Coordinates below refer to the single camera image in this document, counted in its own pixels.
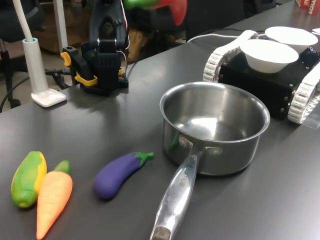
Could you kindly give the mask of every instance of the chair leg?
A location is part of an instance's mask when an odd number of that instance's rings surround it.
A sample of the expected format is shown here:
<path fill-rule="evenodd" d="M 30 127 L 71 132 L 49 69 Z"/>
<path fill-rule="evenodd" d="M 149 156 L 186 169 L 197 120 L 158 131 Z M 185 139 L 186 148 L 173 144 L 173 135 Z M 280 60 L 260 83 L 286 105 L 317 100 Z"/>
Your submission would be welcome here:
<path fill-rule="evenodd" d="M 5 77 L 6 91 L 8 92 L 13 87 L 12 77 L 14 75 L 14 72 L 12 69 L 9 52 L 6 50 L 5 43 L 1 39 L 0 39 L 0 56 L 2 60 L 3 73 Z M 18 99 L 13 98 L 12 92 L 8 96 L 8 101 L 10 102 L 10 107 L 12 109 L 21 105 Z"/>

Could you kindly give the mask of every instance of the desk lamp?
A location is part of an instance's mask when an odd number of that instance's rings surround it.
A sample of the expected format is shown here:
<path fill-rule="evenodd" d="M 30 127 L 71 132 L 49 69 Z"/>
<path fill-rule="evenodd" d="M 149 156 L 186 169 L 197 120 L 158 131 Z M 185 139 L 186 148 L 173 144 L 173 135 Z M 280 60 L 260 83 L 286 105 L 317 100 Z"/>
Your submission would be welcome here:
<path fill-rule="evenodd" d="M 47 108 L 67 99 L 66 95 L 48 87 L 38 39 L 32 37 L 20 0 L 13 0 L 25 39 L 22 41 L 34 102 Z"/>

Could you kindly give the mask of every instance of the toy eggplant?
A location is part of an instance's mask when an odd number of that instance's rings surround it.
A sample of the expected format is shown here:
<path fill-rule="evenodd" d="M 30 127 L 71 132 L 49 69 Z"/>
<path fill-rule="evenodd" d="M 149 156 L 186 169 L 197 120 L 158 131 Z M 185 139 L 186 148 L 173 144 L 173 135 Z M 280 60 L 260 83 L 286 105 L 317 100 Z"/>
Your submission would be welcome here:
<path fill-rule="evenodd" d="M 153 152 L 132 152 L 110 162 L 96 175 L 94 192 L 102 199 L 113 198 L 124 181 L 154 156 Z"/>

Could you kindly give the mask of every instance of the stainless steel saucepan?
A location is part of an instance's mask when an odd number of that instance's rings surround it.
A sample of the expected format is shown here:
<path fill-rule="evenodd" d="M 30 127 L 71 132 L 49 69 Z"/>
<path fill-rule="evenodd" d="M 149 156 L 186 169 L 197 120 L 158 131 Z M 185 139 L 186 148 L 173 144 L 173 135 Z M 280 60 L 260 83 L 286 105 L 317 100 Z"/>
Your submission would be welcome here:
<path fill-rule="evenodd" d="M 270 114 L 254 95 L 210 82 L 170 89 L 160 109 L 164 152 L 181 165 L 161 200 L 150 240 L 171 240 L 187 210 L 197 172 L 223 176 L 248 166 Z"/>

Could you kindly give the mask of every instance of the pot rim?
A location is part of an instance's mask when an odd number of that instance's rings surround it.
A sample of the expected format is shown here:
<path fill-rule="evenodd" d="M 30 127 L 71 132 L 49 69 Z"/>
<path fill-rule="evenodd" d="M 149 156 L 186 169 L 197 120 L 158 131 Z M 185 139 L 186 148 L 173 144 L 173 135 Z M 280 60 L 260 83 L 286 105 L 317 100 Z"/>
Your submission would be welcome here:
<path fill-rule="evenodd" d="M 215 86 L 215 87 L 218 87 L 218 88 L 230 88 L 230 89 L 233 89 L 233 90 L 236 90 L 236 91 L 239 91 L 239 92 L 242 92 L 246 95 L 248 95 L 249 97 L 251 97 L 251 99 L 253 99 L 258 105 L 261 106 L 266 118 L 265 118 L 265 121 L 264 121 L 264 125 L 263 127 L 261 128 L 261 130 L 259 132 L 257 132 L 256 134 L 250 136 L 250 137 L 247 137 L 247 138 L 244 138 L 244 139 L 239 139 L 239 140 L 233 140 L 233 141 L 218 141 L 218 140 L 209 140 L 209 139 L 206 139 L 206 138 L 201 138 L 201 137 L 195 137 L 195 136 L 192 136 L 190 135 L 189 133 L 181 130 L 180 128 L 178 128 L 177 126 L 175 126 L 166 116 L 165 114 L 165 111 L 164 111 L 164 104 L 167 100 L 167 98 L 169 96 L 171 96 L 172 94 L 174 94 L 178 89 L 181 89 L 181 88 L 185 88 L 186 86 L 192 86 L 192 85 L 196 85 L 196 86 Z M 179 131 L 180 133 L 183 133 L 184 135 L 190 137 L 190 138 L 193 138 L 193 139 L 196 139 L 196 140 L 200 140 L 200 141 L 206 141 L 206 142 L 209 142 L 209 143 L 241 143 L 241 142 L 246 142 L 248 140 L 251 140 L 251 139 L 254 139 L 258 136 L 260 136 L 269 126 L 270 124 L 270 113 L 269 113 L 269 110 L 267 109 L 266 105 L 260 100 L 258 99 L 256 96 L 254 96 L 253 94 L 251 94 L 250 92 L 247 92 L 241 88 L 238 88 L 236 86 L 231 86 L 231 85 L 228 85 L 228 84 L 222 84 L 222 83 L 215 83 L 215 82 L 205 82 L 205 81 L 195 81 L 195 82 L 189 82 L 189 83 L 184 83 L 184 84 L 180 84 L 178 86 L 174 86 L 173 88 L 169 89 L 162 97 L 161 97 L 161 100 L 160 100 L 160 110 L 161 110 L 161 114 L 163 116 L 163 118 L 173 127 L 175 128 L 177 131 Z"/>

